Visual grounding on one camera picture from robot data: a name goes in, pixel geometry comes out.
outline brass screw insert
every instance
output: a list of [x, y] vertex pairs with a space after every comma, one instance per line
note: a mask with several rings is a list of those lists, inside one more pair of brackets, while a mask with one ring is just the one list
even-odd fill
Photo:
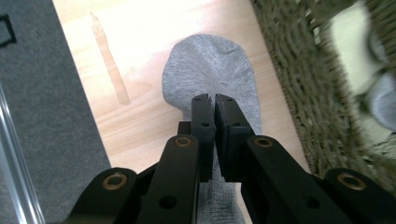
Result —
[[256, 145], [259, 147], [271, 147], [273, 145], [273, 142], [271, 140], [264, 137], [256, 138], [256, 140], [254, 140], [254, 143], [256, 143]]
[[103, 188], [108, 190], [120, 189], [126, 184], [128, 177], [120, 172], [108, 175], [102, 183]]
[[189, 147], [192, 144], [192, 141], [188, 137], [179, 137], [175, 140], [175, 145], [177, 147]]
[[364, 190], [367, 188], [366, 183], [364, 183], [361, 179], [348, 173], [341, 173], [337, 176], [337, 180], [350, 189]]

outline hole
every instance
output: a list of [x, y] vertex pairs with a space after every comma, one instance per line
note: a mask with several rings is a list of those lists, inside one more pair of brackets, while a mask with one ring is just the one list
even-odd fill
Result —
[[337, 176], [337, 179], [338, 182], [350, 189], [363, 190], [367, 188], [366, 183], [364, 183], [361, 179], [348, 173], [341, 173]]
[[175, 140], [175, 145], [177, 147], [189, 147], [191, 143], [191, 139], [187, 137], [179, 137]]
[[273, 143], [266, 138], [257, 138], [254, 142], [259, 147], [271, 147], [273, 145]]
[[171, 209], [177, 204], [177, 198], [174, 196], [165, 196], [160, 199], [160, 207], [163, 209]]
[[121, 182], [122, 182], [122, 177], [120, 176], [113, 176], [107, 181], [108, 185], [118, 185]]
[[127, 182], [127, 176], [123, 173], [116, 172], [112, 175], [108, 175], [102, 183], [104, 189], [113, 190], [120, 189]]
[[303, 197], [303, 205], [311, 209], [318, 209], [320, 207], [320, 202], [312, 196], [305, 196]]

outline light wooden surface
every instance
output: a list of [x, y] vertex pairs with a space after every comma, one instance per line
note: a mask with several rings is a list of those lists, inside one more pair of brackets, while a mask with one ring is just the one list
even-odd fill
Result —
[[163, 99], [172, 47], [193, 34], [226, 37], [247, 53], [258, 85], [262, 132], [307, 171], [301, 144], [248, 0], [54, 0], [113, 167], [141, 172], [177, 133], [181, 112]]

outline gray carpet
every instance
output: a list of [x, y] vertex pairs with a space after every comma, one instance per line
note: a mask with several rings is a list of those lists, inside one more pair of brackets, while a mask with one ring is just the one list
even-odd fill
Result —
[[[44, 218], [59, 222], [110, 164], [52, 2], [0, 0], [6, 14], [17, 42], [0, 47], [0, 82]], [[5, 181], [0, 223], [17, 223]]]

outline woven basket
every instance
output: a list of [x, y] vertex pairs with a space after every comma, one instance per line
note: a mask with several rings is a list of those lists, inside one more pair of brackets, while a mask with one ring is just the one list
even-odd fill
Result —
[[[384, 13], [381, 2], [371, 0], [366, 5], [373, 26], [383, 31], [379, 37], [394, 61], [396, 24], [391, 25], [388, 18], [396, 16], [395, 4]], [[357, 117], [358, 103], [332, 44], [331, 18], [354, 3], [252, 0], [312, 174], [323, 177], [332, 168], [349, 168], [396, 196], [395, 134], [378, 146], [366, 140]]]

